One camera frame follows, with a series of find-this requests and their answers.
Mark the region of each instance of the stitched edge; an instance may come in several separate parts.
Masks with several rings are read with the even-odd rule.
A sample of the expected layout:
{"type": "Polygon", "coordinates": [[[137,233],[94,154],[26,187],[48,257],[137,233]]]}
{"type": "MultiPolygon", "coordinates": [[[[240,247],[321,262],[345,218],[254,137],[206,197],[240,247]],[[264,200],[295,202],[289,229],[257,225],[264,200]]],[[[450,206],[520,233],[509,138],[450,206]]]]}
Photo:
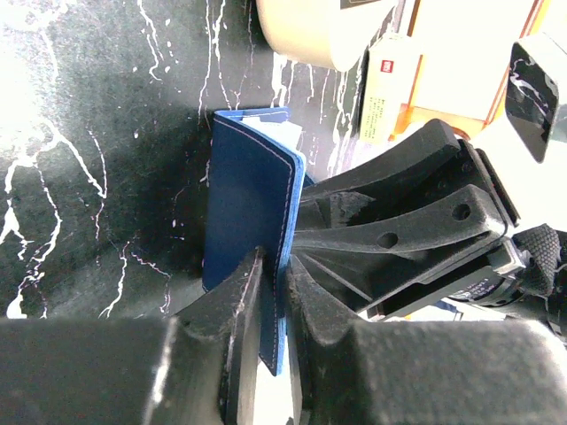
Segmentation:
{"type": "MultiPolygon", "coordinates": [[[[252,114],[252,115],[242,115],[241,118],[265,117],[265,116],[267,116],[267,115],[277,115],[277,114],[280,114],[280,113],[285,113],[285,114],[287,115],[287,114],[288,114],[288,111],[276,111],[276,112],[266,112],[266,113],[255,113],[255,114],[252,114]]],[[[220,117],[224,118],[225,120],[229,120],[229,117],[225,117],[225,116],[222,116],[222,115],[220,115],[220,117]]],[[[218,123],[224,124],[226,127],[234,128],[234,127],[232,127],[232,126],[229,126],[229,125],[226,124],[226,123],[223,123],[222,121],[219,121],[219,120],[216,119],[216,118],[213,118],[213,122],[215,122],[215,121],[218,122],[218,123]]],[[[211,149],[213,148],[213,140],[214,140],[214,131],[213,131],[213,135],[211,136],[211,149]]],[[[203,291],[204,291],[205,293],[207,293],[207,292],[209,291],[207,288],[205,288],[205,283],[204,283],[204,282],[201,283],[201,288],[203,289],[203,291]]]]}
{"type": "MultiPolygon", "coordinates": [[[[277,153],[275,153],[274,151],[272,151],[271,149],[269,149],[268,146],[264,145],[261,141],[259,141],[258,139],[256,139],[255,137],[253,137],[252,135],[248,135],[247,133],[245,133],[244,131],[242,131],[240,128],[236,128],[233,127],[231,125],[229,125],[226,122],[222,122],[220,120],[214,120],[214,122],[217,122],[218,124],[222,124],[225,127],[228,128],[232,128],[233,130],[237,131],[238,133],[245,135],[246,137],[248,137],[249,139],[254,140],[259,146],[261,146],[262,148],[264,148],[266,151],[271,152],[275,157],[279,158],[285,165],[288,166],[288,168],[290,169],[290,177],[288,178],[287,181],[287,189],[286,189],[286,194],[285,194],[285,211],[287,211],[287,208],[290,204],[290,189],[291,189],[291,173],[293,171],[291,164],[286,161],[284,158],[280,157],[277,153]]],[[[278,242],[278,247],[277,247],[277,262],[274,266],[274,284],[272,285],[273,287],[273,291],[274,291],[274,348],[272,350],[272,361],[270,363],[271,367],[274,368],[275,366],[275,362],[276,362],[276,344],[277,344],[277,297],[276,297],[276,277],[277,277],[277,270],[279,268],[280,265],[280,254],[282,253],[282,248],[283,248],[283,240],[284,240],[284,233],[285,233],[285,215],[283,217],[283,223],[282,223],[282,231],[280,233],[280,240],[278,242]]],[[[262,355],[260,354],[260,358],[264,361],[266,361],[262,355]]]]}

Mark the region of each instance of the table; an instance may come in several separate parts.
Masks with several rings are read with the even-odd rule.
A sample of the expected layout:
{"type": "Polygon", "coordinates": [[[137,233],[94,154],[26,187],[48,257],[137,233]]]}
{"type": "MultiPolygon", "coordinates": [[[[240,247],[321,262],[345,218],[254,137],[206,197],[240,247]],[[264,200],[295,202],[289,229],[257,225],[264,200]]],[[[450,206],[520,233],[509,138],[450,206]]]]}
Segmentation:
{"type": "Polygon", "coordinates": [[[215,110],[288,105],[316,180],[351,165],[363,62],[275,54],[253,0],[0,1],[0,24],[8,317],[169,315],[200,296],[215,110]]]}

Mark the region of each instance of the blue fabric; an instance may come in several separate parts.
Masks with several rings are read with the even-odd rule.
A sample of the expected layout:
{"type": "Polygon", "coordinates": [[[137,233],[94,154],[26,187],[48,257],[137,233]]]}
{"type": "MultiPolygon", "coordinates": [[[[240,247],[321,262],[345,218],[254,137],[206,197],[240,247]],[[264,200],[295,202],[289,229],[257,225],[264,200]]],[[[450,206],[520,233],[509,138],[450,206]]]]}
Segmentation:
{"type": "Polygon", "coordinates": [[[209,165],[203,286],[226,279],[257,246],[266,250],[269,278],[262,288],[260,357],[281,371],[285,342],[284,272],[305,175],[305,157],[246,126],[244,116],[288,120],[287,108],[218,111],[209,165]]]}

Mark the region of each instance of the black label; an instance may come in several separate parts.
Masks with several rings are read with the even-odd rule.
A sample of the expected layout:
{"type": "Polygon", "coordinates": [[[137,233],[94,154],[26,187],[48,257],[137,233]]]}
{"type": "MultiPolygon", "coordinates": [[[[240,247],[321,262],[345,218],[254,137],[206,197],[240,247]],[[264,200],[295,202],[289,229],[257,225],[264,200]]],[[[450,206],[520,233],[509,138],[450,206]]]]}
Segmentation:
{"type": "Polygon", "coordinates": [[[363,4],[375,3],[380,0],[340,0],[340,8],[348,9],[349,7],[362,6],[363,4]]]}

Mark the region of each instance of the white panel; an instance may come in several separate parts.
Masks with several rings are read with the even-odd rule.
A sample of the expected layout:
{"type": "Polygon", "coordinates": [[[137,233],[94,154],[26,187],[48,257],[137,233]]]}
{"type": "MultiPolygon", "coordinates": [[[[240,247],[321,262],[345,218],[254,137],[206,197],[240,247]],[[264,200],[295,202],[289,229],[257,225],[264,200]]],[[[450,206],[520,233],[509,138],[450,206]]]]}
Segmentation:
{"type": "Polygon", "coordinates": [[[422,0],[426,59],[415,105],[484,120],[533,0],[422,0]]]}

